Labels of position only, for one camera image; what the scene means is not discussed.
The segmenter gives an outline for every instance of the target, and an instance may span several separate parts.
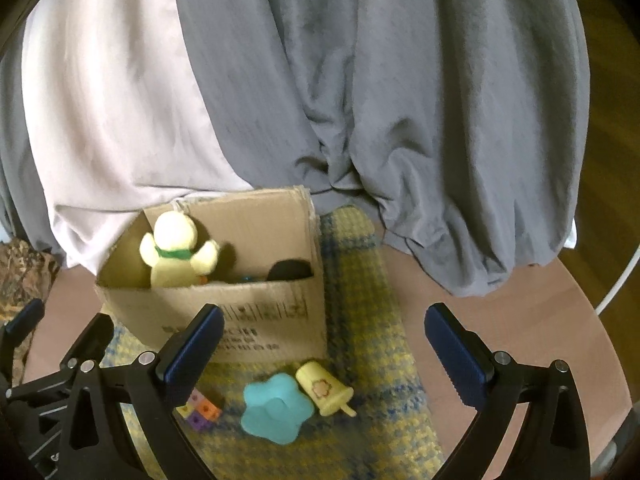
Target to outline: checkered fabric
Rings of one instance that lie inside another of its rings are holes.
[[[197,388],[223,396],[224,413],[208,433],[185,433],[219,480],[424,480],[443,455],[409,352],[373,225],[353,207],[321,219],[329,356],[322,363],[356,394],[355,418],[317,412],[298,439],[278,446],[245,434],[242,390],[299,364],[209,364]],[[145,348],[121,326],[103,366],[126,364]],[[143,463],[164,478],[132,410],[127,412]]]

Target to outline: metal pin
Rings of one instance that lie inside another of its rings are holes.
[[[556,370],[564,374],[565,372],[569,371],[569,365],[566,362],[562,361],[562,359],[558,359],[556,361]]]
[[[80,371],[84,373],[90,372],[94,369],[94,366],[95,365],[93,361],[85,361],[80,365]]]
[[[155,358],[156,354],[154,354],[153,352],[144,352],[140,354],[140,357],[138,357],[138,362],[141,365],[149,365],[154,361]]]
[[[508,365],[511,362],[511,356],[502,350],[495,353],[494,359],[499,365]]]

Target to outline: cardboard box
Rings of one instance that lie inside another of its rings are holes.
[[[150,288],[150,268],[138,253],[140,240],[163,212],[174,208],[196,223],[196,248],[208,238],[222,247],[210,282],[265,277],[275,262],[290,258],[309,261],[314,275],[290,282]],[[226,325],[212,361],[272,362],[326,356],[319,223],[309,193],[302,187],[233,193],[146,209],[112,248],[95,288],[105,310],[155,350],[186,327],[205,303],[213,303],[224,311]]]

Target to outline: teal flower-shaped toy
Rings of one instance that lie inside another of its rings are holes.
[[[242,429],[284,446],[291,444],[302,423],[314,414],[314,404],[298,389],[296,380],[277,374],[264,383],[244,388],[246,410],[240,419]]]

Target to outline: green scarf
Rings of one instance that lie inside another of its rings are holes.
[[[178,251],[163,251],[160,247],[156,246],[156,251],[162,258],[173,258],[174,260],[191,260],[191,250],[189,249],[181,249]]]

